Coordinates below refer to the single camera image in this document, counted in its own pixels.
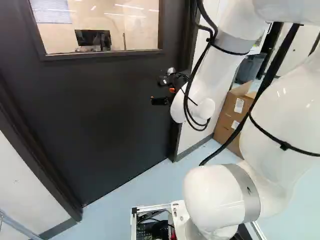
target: robotic arm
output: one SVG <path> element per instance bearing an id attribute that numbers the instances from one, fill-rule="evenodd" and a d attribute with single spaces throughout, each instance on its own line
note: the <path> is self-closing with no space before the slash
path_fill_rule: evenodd
<path id="1" fill-rule="evenodd" d="M 205 126 L 215 111 L 217 86 L 236 71 L 266 21 L 320 26 L 319 10 L 316 0 L 230 1 L 214 47 L 208 48 L 189 91 L 186 83 L 172 102 L 172 118 L 177 123 L 186 119 L 188 92 L 197 103 L 190 101 L 190 115 Z M 319 78 L 320 50 L 262 93 L 241 132 L 244 161 L 200 166 L 186 175 L 184 202 L 190 220 L 185 238 L 228 240 L 239 224 L 283 211 L 297 180 L 320 157 Z M 201 237 L 190 233 L 194 226 Z"/>

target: light blue floor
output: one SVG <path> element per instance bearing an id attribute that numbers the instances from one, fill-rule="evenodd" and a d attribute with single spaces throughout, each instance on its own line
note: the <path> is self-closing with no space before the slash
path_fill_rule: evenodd
<path id="1" fill-rule="evenodd" d="M 210 140 L 184 159 L 168 159 L 84 208 L 83 220 L 53 240 L 130 240 L 131 208 L 182 200 L 183 179 L 220 144 Z M 241 159 L 225 149 L 208 164 L 236 163 Z M 284 212 L 258 223 L 267 240 L 319 239 L 320 162 L 298 182 Z"/>
<path id="2" fill-rule="evenodd" d="M 53 240 L 130 240 L 131 208 L 182 200 L 186 173 L 220 146 L 210 140 L 181 161 L 166 159 L 123 186 L 86 206 L 83 220 Z M 236 163 L 241 159 L 224 150 L 208 164 Z"/>

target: metal frame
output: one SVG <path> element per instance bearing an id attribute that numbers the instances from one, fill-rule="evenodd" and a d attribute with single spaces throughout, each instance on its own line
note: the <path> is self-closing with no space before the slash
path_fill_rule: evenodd
<path id="1" fill-rule="evenodd" d="M 159 0 L 159 20 L 158 20 L 158 49 L 148 50 L 124 50 L 124 51 L 102 51 L 102 52 L 69 52 L 47 54 L 45 45 L 42 41 L 40 31 L 38 29 L 34 13 L 29 0 L 19 1 L 23 18 L 29 29 L 33 39 L 34 46 L 41 61 L 57 61 L 57 60 L 74 60 L 74 59 L 91 59 L 91 58 L 107 58 L 107 57 L 127 57 L 127 56 L 146 56 L 164 54 L 163 38 L 164 38 L 164 0 Z"/>
<path id="2" fill-rule="evenodd" d="M 2 223 L 6 223 L 18 232 L 22 233 L 23 235 L 26 235 L 27 237 L 33 239 L 33 240 L 43 240 L 40 238 L 37 234 L 32 232 L 31 230 L 27 229 L 25 226 L 20 224 L 19 222 L 15 221 L 11 217 L 9 217 L 5 212 L 3 212 L 0 209 L 0 233 L 1 233 L 1 227 Z"/>
<path id="3" fill-rule="evenodd" d="M 150 216 L 147 217 L 148 219 L 150 219 L 158 214 L 161 214 L 165 211 L 169 211 L 170 213 L 174 212 L 174 214 L 177 215 L 176 206 L 182 202 L 183 201 L 176 201 L 176 202 L 172 202 L 172 203 L 168 203 L 168 204 L 133 207 L 131 209 L 131 216 L 130 216 L 131 240 L 137 240 L 137 222 L 138 222 L 137 217 L 138 217 L 138 214 L 150 214 Z M 256 221 L 248 222 L 248 224 L 250 224 L 250 226 L 252 227 L 253 231 L 255 232 L 255 234 L 257 235 L 259 240 L 267 240 L 266 236 L 264 235 L 259 224 Z"/>
<path id="4" fill-rule="evenodd" d="M 139 220 L 138 214 L 149 214 L 146 218 L 150 219 L 165 211 L 171 212 L 171 204 L 159 204 L 151 206 L 136 206 L 131 209 L 130 224 L 131 224 L 131 240 L 137 240 L 137 223 Z"/>

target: door frame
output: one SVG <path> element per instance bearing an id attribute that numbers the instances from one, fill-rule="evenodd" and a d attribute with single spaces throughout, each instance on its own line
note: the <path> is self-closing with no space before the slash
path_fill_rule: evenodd
<path id="1" fill-rule="evenodd" d="M 168 0 L 159 0 L 161 4 Z M 136 50 L 123 52 L 98 52 L 93 54 L 53 54 L 48 56 L 42 42 L 40 32 L 31 10 L 29 0 L 19 0 L 16 5 L 18 12 L 23 15 L 23 19 L 30 26 L 30 34 L 34 43 L 35 51 L 38 52 L 41 61 L 60 61 L 79 59 L 86 61 L 87 58 L 96 57 L 127 57 L 132 55 L 147 56 L 149 54 L 164 54 L 163 49 L 156 50 Z M 185 1 L 185 9 L 189 9 L 189 1 Z M 193 55 L 196 47 L 197 31 L 193 30 L 189 18 L 189 12 L 183 13 L 183 29 L 181 30 L 181 45 L 179 49 L 178 71 L 190 71 Z M 51 195 L 66 210 L 66 212 L 77 222 L 82 220 L 83 207 L 67 181 L 61 176 L 59 171 L 52 165 L 47 157 L 46 151 L 39 138 L 28 124 L 23 111 L 17 104 L 14 95 L 7 85 L 0 66 L 0 130 L 8 139 L 13 148 L 20 155 L 35 176 L 46 187 Z M 181 124 L 172 121 L 170 129 L 170 139 L 167 156 L 177 156 Z"/>
<path id="2" fill-rule="evenodd" d="M 28 126 L 0 72 L 0 130 L 45 188 L 77 222 L 83 209 L 67 182 L 49 161 L 35 132 Z"/>

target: glass window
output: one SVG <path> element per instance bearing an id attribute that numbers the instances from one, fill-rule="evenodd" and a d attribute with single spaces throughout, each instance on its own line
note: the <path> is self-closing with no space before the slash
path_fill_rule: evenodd
<path id="1" fill-rule="evenodd" d="M 161 0 L 30 0 L 47 54 L 158 49 Z"/>

